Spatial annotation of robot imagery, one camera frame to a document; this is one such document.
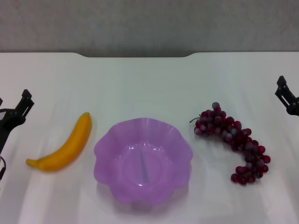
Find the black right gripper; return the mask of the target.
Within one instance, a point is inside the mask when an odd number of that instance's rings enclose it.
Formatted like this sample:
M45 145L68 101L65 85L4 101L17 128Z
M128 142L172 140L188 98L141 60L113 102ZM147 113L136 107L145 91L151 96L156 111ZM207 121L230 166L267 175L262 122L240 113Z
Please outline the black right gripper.
M277 80L278 88L275 95L283 103L287 109L287 113L299 116L299 97L295 97L287 86L284 76L280 76Z

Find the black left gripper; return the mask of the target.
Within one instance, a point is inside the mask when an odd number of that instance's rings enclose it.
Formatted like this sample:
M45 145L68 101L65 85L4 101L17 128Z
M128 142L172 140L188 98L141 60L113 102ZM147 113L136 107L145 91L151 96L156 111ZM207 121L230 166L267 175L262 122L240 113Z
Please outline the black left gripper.
M15 109L0 109L0 115L4 114L0 119L0 154L11 131L25 122L26 116L34 104L31 93L25 89Z

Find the dark red grape bunch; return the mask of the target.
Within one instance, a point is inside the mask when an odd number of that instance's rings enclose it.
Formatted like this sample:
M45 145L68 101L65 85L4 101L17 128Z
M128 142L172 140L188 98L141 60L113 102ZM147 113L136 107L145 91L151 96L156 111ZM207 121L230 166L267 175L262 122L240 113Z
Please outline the dark red grape bunch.
M240 121L228 116L218 102L212 103L211 109L201 112L189 123L194 124L196 136L221 140L244 158L245 165L235 168L231 182L243 186L254 184L269 171L271 157L265 154L265 146L252 139L252 130L243 128Z

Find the yellow banana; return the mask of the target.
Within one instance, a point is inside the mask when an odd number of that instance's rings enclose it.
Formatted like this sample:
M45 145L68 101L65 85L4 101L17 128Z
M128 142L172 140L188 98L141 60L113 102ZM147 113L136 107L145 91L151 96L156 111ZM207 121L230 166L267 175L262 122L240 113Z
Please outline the yellow banana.
M26 165L43 172L57 172L74 162L84 149L92 129L92 119L88 112L77 120L69 138L55 152L40 159L26 159Z

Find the purple translucent scalloped bowl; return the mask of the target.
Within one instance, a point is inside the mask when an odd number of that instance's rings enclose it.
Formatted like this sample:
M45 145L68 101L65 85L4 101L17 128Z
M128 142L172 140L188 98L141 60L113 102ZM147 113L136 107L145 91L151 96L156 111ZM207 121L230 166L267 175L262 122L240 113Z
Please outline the purple translucent scalloped bowl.
M94 178L120 203L159 205L188 186L193 152L174 126L151 118L113 125L94 147Z

